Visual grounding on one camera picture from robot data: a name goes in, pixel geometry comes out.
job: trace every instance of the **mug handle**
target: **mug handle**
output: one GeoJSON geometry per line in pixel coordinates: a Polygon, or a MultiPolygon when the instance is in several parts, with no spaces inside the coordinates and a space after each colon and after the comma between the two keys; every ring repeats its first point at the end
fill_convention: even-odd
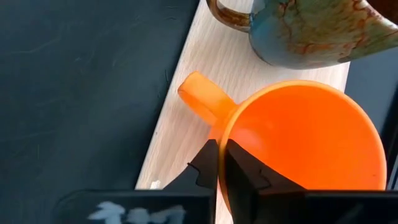
{"type": "Polygon", "coordinates": [[[240,30],[242,32],[249,32],[250,29],[250,14],[237,12],[228,9],[219,0],[206,0],[207,5],[212,15],[223,24],[240,30]]]}
{"type": "Polygon", "coordinates": [[[219,119],[224,120],[236,108],[222,89],[199,72],[189,74],[178,88],[178,95],[211,126],[219,119]]]}

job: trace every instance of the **brown mug handle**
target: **brown mug handle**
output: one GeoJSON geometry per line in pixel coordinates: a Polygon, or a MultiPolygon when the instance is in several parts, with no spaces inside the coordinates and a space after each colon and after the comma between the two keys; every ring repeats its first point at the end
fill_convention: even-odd
{"type": "Polygon", "coordinates": [[[219,0],[206,0],[206,2],[217,20],[236,30],[249,32],[250,14],[228,9],[219,0]]]}

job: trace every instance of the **cup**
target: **cup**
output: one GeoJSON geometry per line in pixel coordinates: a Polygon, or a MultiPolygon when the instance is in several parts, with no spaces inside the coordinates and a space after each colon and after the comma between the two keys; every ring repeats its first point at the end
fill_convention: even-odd
{"type": "Polygon", "coordinates": [[[292,80],[269,85],[240,104],[198,72],[181,99],[219,144],[219,180],[227,205],[224,155],[229,139],[308,190],[384,190],[386,158],[362,108],[328,85],[292,80]]]}
{"type": "Polygon", "coordinates": [[[271,65],[320,68],[398,46],[396,0],[254,0],[250,14],[206,1],[271,65]]]}

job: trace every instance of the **wooden surface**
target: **wooden surface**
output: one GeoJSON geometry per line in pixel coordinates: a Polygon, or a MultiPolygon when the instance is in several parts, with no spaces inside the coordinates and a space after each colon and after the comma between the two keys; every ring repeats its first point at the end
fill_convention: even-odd
{"type": "MultiPolygon", "coordinates": [[[[224,0],[233,9],[248,12],[252,0],[224,0]]],[[[137,189],[162,188],[173,180],[206,142],[208,127],[184,105],[177,88],[198,70],[240,103],[266,85],[288,79],[316,80],[344,91],[349,64],[316,70],[272,67],[252,51],[248,35],[224,26],[201,1],[193,20],[160,114],[137,189]]],[[[216,223],[232,223],[218,195],[216,223]]]]}

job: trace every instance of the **orange mug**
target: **orange mug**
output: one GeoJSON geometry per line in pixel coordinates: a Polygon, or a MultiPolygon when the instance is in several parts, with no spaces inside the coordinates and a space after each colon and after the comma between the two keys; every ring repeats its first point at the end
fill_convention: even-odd
{"type": "Polygon", "coordinates": [[[384,190],[386,158],[372,121],[350,97],[328,85],[292,80],[269,85],[240,104],[198,72],[178,89],[181,99],[212,126],[224,152],[236,141],[261,162],[309,190],[384,190]]]}

